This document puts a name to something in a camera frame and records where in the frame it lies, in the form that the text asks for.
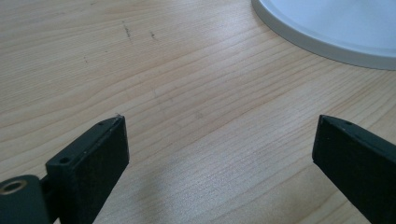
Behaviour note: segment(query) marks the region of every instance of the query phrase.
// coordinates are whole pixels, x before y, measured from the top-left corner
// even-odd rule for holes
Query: white round object
[[[396,1],[252,0],[276,33],[318,55],[396,70]]]

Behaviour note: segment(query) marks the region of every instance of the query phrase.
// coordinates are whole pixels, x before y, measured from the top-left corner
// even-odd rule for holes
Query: small hole
[[[59,162],[62,163],[62,164],[65,164],[65,163],[70,162],[70,159],[67,158],[67,157],[64,157],[64,158],[61,158],[61,159],[59,160]]]
[[[26,180],[15,180],[0,189],[0,194],[8,195],[23,189],[27,185]]]
[[[7,185],[4,190],[5,191],[12,191],[14,189],[20,188],[22,186],[21,182],[15,182],[15,183],[11,183],[9,185]]]

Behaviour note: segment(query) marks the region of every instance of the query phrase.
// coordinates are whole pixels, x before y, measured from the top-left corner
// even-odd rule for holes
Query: pencil mark
[[[149,33],[150,33],[150,35],[151,35],[151,38],[152,38],[152,39],[154,39],[154,40],[158,40],[158,39],[155,37],[155,34],[154,34],[154,33],[152,33],[152,31],[150,31]]]
[[[124,27],[126,36],[128,36],[128,39],[131,41],[132,43],[132,38],[131,38],[131,31],[128,29],[128,27],[125,25],[125,21],[122,22],[122,25]]]

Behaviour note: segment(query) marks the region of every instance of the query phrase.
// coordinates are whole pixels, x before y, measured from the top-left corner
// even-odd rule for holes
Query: textured black surface
[[[4,192],[12,183],[18,185],[19,190],[13,193]],[[47,207],[41,192],[38,177],[21,175],[0,183],[0,223],[1,224],[49,224]]]
[[[129,162],[125,119],[97,123],[46,163],[63,224],[93,223]]]
[[[342,119],[320,116],[314,163],[372,223],[396,223],[396,146]]]

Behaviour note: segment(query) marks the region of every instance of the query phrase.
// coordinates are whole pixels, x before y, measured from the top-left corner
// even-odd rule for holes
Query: wooden table
[[[395,143],[396,72],[300,49],[249,0],[0,2],[0,179],[101,119],[131,163],[95,223],[367,223],[313,164],[318,115]]]

